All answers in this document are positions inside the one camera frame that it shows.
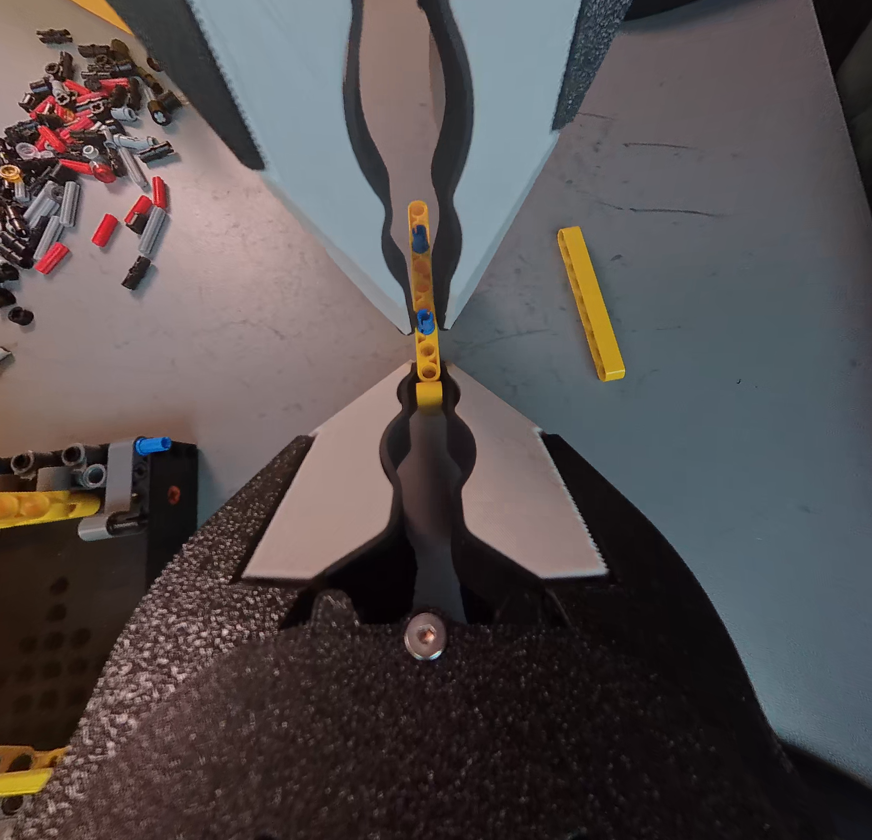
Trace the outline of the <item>partly built yellow lego model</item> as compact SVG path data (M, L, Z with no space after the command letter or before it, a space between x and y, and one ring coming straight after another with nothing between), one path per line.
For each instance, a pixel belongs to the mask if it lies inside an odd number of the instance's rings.
M46 784L117 638L197 526L199 451L166 436L3 457L2 812Z

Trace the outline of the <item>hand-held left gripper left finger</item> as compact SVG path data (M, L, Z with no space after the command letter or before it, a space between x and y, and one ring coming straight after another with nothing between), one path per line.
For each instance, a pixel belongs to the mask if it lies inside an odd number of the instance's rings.
M243 578L307 584L398 523L416 380L407 361L318 426Z

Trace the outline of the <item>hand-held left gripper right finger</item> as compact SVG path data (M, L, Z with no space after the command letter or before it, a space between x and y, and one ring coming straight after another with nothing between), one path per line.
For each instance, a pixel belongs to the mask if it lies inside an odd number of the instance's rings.
M540 580L604 577L596 546L539 426L446 364L448 453L464 533Z

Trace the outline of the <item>pile of small lego pins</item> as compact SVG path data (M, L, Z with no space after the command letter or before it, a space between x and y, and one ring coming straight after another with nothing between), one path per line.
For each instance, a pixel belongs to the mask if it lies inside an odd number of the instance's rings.
M124 228L136 239L122 287L147 279L170 218L169 187L154 168L177 159L168 129L187 101L161 82L160 61L141 64L121 39L75 45L71 31L36 31L57 51L18 102L23 117L2 128L2 326L27 329L35 314L20 301L23 275L49 278L67 263L86 189L135 188L124 215L108 212L86 243L105 253Z

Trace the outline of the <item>yellow lego beam blue pins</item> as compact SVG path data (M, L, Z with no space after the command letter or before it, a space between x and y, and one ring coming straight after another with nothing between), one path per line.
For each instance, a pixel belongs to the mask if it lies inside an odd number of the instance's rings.
M435 313L431 263L430 224L427 204L416 200L408 205L411 303L418 381L419 409L434 412L442 407L441 353Z

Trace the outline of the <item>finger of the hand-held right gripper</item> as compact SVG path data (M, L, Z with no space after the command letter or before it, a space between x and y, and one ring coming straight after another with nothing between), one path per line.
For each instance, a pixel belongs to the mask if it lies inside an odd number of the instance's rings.
M417 0L441 74L431 160L440 220L432 258L441 327L466 307L550 157L583 0Z
M411 333L406 258L360 87L364 0L187 0L272 192L363 295Z

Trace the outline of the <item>plain yellow lego beam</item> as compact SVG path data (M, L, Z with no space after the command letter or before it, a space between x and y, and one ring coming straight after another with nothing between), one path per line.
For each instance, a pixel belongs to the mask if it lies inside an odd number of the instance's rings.
M596 374L603 382L622 379L624 360L582 230L559 229L557 242Z

